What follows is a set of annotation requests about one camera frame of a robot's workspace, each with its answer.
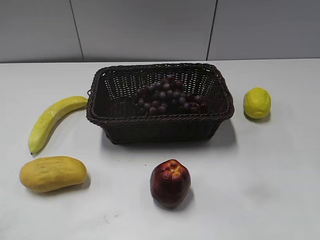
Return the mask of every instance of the wicker basket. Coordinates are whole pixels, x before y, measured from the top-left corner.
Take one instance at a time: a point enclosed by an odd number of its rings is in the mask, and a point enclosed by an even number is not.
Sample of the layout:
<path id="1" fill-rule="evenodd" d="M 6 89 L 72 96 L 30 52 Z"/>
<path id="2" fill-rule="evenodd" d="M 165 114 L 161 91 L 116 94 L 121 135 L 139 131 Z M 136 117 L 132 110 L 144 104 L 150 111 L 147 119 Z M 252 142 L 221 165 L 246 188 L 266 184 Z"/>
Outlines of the wicker basket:
<path id="1" fill-rule="evenodd" d="M 208 113 L 137 116 L 136 90 L 169 74 L 185 84 L 186 92 L 202 95 Z M 114 144 L 208 140 L 235 111 L 225 79 L 210 64 L 105 67 L 96 72 L 88 94 L 87 119 Z"/>

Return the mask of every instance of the purple grapes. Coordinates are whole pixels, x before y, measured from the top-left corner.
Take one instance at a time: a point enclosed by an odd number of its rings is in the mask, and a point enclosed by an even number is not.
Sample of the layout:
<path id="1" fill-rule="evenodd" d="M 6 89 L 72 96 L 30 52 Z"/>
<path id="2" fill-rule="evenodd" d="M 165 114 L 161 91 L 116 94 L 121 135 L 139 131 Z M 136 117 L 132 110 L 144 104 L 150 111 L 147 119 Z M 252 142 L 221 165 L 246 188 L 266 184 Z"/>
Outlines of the purple grapes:
<path id="1" fill-rule="evenodd" d="M 141 107 L 141 108 L 145 105 L 145 101 L 144 101 L 143 98 L 139 98 L 138 105 L 139 105 L 139 107 Z"/>
<path id="2" fill-rule="evenodd" d="M 172 74 L 136 90 L 139 116 L 199 114 L 208 112 L 208 103 L 200 94 L 185 92 L 186 85 Z"/>
<path id="3" fill-rule="evenodd" d="M 185 99 L 183 96 L 179 97 L 178 103 L 179 103 L 180 105 L 185 104 L 185 102 L 186 102 L 186 99 Z"/>
<path id="4" fill-rule="evenodd" d="M 163 91 L 167 92 L 170 90 L 170 84 L 169 83 L 165 83 L 162 86 Z"/>
<path id="5" fill-rule="evenodd" d="M 161 101 L 165 101 L 166 100 L 166 93 L 164 91 L 159 92 L 159 99 Z"/>
<path id="6" fill-rule="evenodd" d="M 178 99 L 181 96 L 181 92 L 180 91 L 174 91 L 172 96 L 173 96 L 174 99 Z"/>
<path id="7" fill-rule="evenodd" d="M 150 109 L 149 109 L 149 115 L 150 115 L 150 116 L 156 115 L 156 113 L 157 113 L 157 109 L 156 109 L 154 106 L 150 107 Z"/>

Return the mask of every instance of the fake fruit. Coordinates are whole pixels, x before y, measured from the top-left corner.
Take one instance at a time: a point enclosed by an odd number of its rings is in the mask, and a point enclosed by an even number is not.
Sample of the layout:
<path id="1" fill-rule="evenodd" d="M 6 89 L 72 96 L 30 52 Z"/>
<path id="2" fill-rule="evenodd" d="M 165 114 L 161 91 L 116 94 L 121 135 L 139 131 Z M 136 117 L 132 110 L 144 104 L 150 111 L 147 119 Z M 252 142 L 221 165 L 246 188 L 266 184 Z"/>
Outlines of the fake fruit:
<path id="1" fill-rule="evenodd" d="M 37 158 L 20 170 L 20 182 L 35 192 L 49 192 L 81 184 L 87 178 L 87 169 L 78 159 L 68 156 Z"/>
<path id="2" fill-rule="evenodd" d="M 262 119 L 270 113 L 271 97 L 269 93 L 260 87 L 248 91 L 243 99 L 243 109 L 252 119 Z"/>
<path id="3" fill-rule="evenodd" d="M 189 171 L 175 159 L 156 166 L 150 178 L 151 196 L 169 209 L 177 207 L 184 200 L 190 185 Z"/>
<path id="4" fill-rule="evenodd" d="M 137 89 L 135 93 L 137 114 L 155 116 L 207 113 L 208 107 L 200 107 L 201 105 L 208 106 L 204 98 L 201 95 L 185 92 L 185 90 L 186 86 L 173 75 L 165 76 L 151 85 L 145 85 Z M 187 108 L 183 107 L 185 103 L 189 103 Z"/>
<path id="5" fill-rule="evenodd" d="M 56 123 L 66 114 L 87 105 L 88 99 L 83 96 L 71 96 L 48 107 L 38 118 L 29 136 L 31 154 L 39 152 L 47 142 L 48 136 Z"/>

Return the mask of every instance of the yellow lemon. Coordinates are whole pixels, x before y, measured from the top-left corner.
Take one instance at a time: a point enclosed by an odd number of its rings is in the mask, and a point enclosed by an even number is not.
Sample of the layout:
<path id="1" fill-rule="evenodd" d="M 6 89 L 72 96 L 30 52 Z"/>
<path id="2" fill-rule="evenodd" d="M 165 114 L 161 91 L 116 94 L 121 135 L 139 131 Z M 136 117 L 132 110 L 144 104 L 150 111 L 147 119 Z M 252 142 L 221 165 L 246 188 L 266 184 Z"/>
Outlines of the yellow lemon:
<path id="1" fill-rule="evenodd" d="M 255 87 L 245 94 L 243 108 L 250 118 L 262 119 L 270 113 L 271 97 L 263 88 Z"/>

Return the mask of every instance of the red apple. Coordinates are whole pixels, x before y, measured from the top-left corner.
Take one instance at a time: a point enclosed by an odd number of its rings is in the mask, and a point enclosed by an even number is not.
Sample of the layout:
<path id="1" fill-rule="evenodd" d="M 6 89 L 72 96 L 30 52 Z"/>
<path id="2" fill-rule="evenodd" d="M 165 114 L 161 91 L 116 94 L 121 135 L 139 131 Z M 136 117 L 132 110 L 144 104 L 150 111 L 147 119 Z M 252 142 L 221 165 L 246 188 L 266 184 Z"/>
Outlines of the red apple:
<path id="1" fill-rule="evenodd" d="M 188 169 L 175 159 L 156 166 L 150 178 L 150 191 L 160 205 L 173 209 L 186 197 L 191 185 Z"/>

